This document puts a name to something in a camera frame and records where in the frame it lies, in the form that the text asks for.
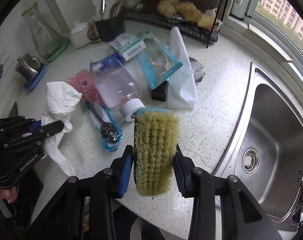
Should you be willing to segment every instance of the drain strainer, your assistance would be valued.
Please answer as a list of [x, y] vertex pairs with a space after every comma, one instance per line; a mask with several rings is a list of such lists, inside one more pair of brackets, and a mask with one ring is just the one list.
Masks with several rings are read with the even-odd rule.
[[254, 148], [249, 148], [244, 152], [242, 159], [243, 170], [247, 174], [253, 174], [259, 165], [259, 155]]

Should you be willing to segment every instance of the crumpled white tissue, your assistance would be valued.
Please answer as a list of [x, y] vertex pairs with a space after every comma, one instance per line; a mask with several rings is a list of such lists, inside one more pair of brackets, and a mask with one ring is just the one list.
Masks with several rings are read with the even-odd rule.
[[79, 93], [66, 82], [48, 82], [47, 83], [47, 102], [51, 114], [57, 120], [61, 120], [68, 113], [75, 109], [81, 99], [82, 93]]
[[193, 70], [178, 27], [170, 32], [170, 52], [183, 66], [170, 76], [167, 91], [167, 108], [195, 108], [197, 100]]
[[64, 128], [60, 133], [46, 139], [44, 145], [45, 156], [49, 155], [68, 176], [76, 176], [74, 167], [62, 155], [58, 145], [66, 132], [72, 130], [70, 123], [71, 112], [79, 103], [82, 93], [77, 92], [71, 85], [65, 82], [47, 83], [47, 101], [51, 113], [50, 117], [41, 117], [41, 126], [61, 120]]

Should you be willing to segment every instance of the metal bolt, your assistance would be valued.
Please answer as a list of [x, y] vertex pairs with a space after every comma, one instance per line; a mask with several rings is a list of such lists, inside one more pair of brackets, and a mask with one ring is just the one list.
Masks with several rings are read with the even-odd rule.
[[238, 182], [238, 178], [237, 178], [237, 176], [235, 176], [235, 175], [230, 175], [228, 178], [229, 178], [229, 180], [232, 181], [232, 182]]
[[77, 181], [77, 177], [71, 176], [67, 179], [68, 183], [75, 183]]
[[196, 173], [196, 174], [201, 174], [203, 172], [202, 168], [200, 167], [195, 167], [193, 168], [193, 173]]
[[111, 168], [104, 169], [104, 174], [111, 175], [113, 173], [113, 170]]

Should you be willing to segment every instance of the sink basin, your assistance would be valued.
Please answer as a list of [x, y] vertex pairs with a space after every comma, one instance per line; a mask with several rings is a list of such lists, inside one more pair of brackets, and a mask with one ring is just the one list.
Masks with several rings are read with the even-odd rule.
[[279, 228], [290, 227], [303, 179], [303, 117], [280, 80], [255, 64], [250, 72], [241, 117], [213, 175], [235, 174]]

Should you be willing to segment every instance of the apartment building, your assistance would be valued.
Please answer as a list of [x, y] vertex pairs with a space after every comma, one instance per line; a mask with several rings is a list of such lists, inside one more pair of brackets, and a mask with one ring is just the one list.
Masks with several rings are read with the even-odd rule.
[[303, 40], [303, 20], [287, 0], [259, 0], [269, 13], [281, 19]]

